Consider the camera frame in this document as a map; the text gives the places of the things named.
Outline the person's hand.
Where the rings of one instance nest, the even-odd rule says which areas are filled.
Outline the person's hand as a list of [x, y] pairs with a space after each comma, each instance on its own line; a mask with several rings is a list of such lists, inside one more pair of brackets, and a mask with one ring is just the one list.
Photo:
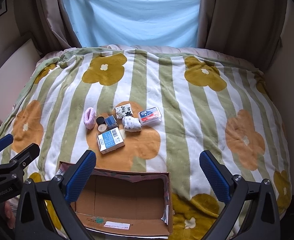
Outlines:
[[2, 222], [7, 224], [9, 229], [15, 228], [15, 215], [8, 201], [0, 204], [0, 218]]

